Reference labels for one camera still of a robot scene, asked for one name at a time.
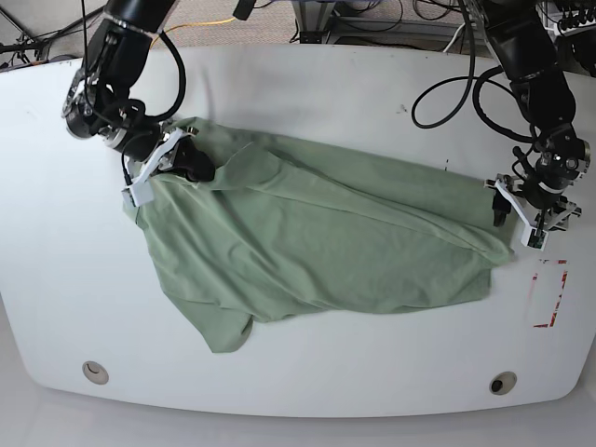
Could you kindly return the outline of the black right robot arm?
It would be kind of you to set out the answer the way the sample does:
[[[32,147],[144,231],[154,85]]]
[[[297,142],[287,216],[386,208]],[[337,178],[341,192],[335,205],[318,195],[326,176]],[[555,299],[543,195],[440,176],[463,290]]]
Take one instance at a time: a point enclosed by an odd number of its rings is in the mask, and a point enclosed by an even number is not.
[[[101,136],[134,162],[145,162],[163,141],[165,125],[183,104],[187,76],[183,58],[164,32],[175,1],[109,1],[106,17],[93,36],[84,38],[84,55],[62,106],[61,116],[77,139]],[[130,96],[159,37],[173,57],[178,89],[172,106],[149,115]]]

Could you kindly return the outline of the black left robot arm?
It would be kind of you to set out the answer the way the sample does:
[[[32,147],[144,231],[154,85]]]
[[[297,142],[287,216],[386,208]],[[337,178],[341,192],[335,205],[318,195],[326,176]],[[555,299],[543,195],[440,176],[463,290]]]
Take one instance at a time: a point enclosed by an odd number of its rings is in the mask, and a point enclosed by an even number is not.
[[[588,171],[589,144],[580,139],[573,126],[576,100],[558,63],[554,44],[544,28],[533,1],[461,1],[459,9],[469,40],[480,31],[498,64],[481,75],[475,74],[476,45],[469,45],[469,66],[461,99],[471,100],[478,118],[493,131],[517,144],[527,144],[539,158],[530,163],[520,147],[514,147],[515,163],[523,172],[521,186],[505,178],[496,182],[504,192],[496,196],[494,225],[503,224],[508,208],[505,201],[523,197],[538,214],[539,231],[562,229],[578,206],[564,197],[566,188]],[[529,135],[521,135],[491,120],[481,108],[481,89],[496,75],[504,75],[521,115],[529,123]]]

